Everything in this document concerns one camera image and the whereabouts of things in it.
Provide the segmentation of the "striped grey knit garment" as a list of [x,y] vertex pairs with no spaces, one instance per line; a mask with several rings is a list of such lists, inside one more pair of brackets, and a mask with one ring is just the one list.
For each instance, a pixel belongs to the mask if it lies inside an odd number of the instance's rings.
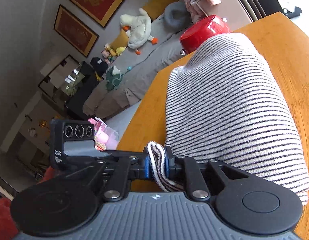
[[207,39],[171,71],[166,140],[146,145],[157,185],[182,191],[165,175],[166,148],[199,163],[220,160],[284,186],[308,203],[309,172],[289,107],[267,61],[240,33]]

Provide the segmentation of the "pink toy box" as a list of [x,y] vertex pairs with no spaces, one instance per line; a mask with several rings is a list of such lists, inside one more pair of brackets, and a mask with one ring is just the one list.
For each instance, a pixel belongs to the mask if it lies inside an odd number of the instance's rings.
[[99,151],[115,150],[119,143],[118,132],[97,117],[89,118],[88,121],[94,125],[95,148]]

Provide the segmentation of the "green plush toy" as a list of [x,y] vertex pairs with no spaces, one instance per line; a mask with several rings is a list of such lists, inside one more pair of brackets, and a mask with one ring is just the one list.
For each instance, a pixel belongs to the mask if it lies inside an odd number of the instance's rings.
[[118,89],[124,74],[116,67],[112,66],[106,71],[106,89],[107,91],[111,91],[114,89]]

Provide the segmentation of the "grey sofa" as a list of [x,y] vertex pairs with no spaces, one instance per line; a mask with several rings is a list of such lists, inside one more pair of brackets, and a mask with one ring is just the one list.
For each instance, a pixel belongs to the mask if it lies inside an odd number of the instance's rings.
[[[221,1],[218,5],[209,5],[204,0],[198,0],[197,5],[204,16],[218,15],[226,18],[230,30],[236,30],[264,16],[259,11],[258,0]],[[88,116],[106,119],[141,101],[157,73],[182,57],[179,38],[185,29],[171,30],[164,22],[164,14],[159,16],[152,23],[152,30],[158,35],[159,43],[142,46],[139,56],[129,50],[123,52],[112,64],[124,74],[118,89],[108,92],[106,81],[101,81],[84,102],[82,111]]]

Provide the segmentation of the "small yellow plush toys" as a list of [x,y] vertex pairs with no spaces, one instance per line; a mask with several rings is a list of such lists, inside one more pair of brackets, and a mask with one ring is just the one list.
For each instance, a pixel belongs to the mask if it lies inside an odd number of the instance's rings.
[[124,51],[125,47],[118,47],[114,50],[108,43],[105,44],[104,50],[101,52],[104,61],[110,65],[118,56],[120,56]]

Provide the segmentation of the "white goose plush toy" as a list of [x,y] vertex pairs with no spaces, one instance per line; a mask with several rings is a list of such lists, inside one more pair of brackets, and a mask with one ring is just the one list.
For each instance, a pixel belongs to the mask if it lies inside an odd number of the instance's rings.
[[120,16],[120,26],[129,38],[127,46],[137,55],[141,54],[139,48],[147,41],[150,41],[152,45],[158,43],[158,38],[151,35],[151,24],[151,18],[143,8],[139,8],[139,16],[128,14]]

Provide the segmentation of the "grey round cushion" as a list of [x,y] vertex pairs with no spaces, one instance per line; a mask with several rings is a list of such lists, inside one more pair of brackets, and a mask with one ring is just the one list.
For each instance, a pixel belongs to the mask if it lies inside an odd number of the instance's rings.
[[164,22],[174,31],[181,31],[191,25],[191,16],[183,1],[170,3],[165,8]]

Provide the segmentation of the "yellow sofa cushion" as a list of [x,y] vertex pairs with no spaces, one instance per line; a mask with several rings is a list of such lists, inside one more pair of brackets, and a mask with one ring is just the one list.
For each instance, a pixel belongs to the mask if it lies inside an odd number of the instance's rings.
[[[161,16],[165,8],[173,2],[178,2],[181,0],[149,0],[145,5],[143,5],[141,8],[143,8],[148,15],[151,18],[152,23]],[[152,24],[151,24],[151,35],[153,37],[158,38],[158,35],[154,33],[152,30]],[[127,42],[129,41],[129,38],[126,35],[126,32],[122,29],[120,31],[120,34],[117,36],[117,38],[110,43],[110,46],[116,50],[118,47],[125,47],[127,48]]]

